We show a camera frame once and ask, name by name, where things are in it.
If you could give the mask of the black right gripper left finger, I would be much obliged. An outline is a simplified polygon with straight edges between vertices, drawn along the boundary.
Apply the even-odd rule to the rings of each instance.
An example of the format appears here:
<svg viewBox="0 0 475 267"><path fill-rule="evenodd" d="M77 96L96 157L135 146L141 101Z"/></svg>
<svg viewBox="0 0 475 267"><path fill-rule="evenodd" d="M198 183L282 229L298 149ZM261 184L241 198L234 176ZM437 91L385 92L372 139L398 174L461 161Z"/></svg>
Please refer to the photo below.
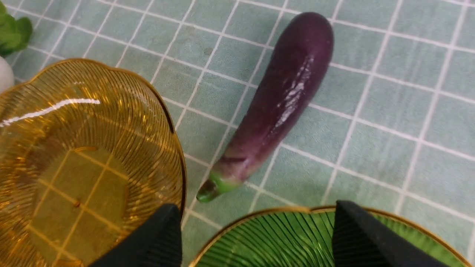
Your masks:
<svg viewBox="0 0 475 267"><path fill-rule="evenodd" d="M163 204L141 226L90 266L180 267L183 260L180 221L179 208L175 204Z"/></svg>

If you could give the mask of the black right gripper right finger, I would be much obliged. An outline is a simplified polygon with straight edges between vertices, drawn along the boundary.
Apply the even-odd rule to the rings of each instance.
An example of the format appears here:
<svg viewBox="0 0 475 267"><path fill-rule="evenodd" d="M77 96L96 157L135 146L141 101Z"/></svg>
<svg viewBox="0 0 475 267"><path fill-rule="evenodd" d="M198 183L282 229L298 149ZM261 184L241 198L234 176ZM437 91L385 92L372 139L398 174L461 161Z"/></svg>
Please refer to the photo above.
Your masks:
<svg viewBox="0 0 475 267"><path fill-rule="evenodd" d="M355 202L336 202L336 267L449 267L451 247L421 226Z"/></svg>

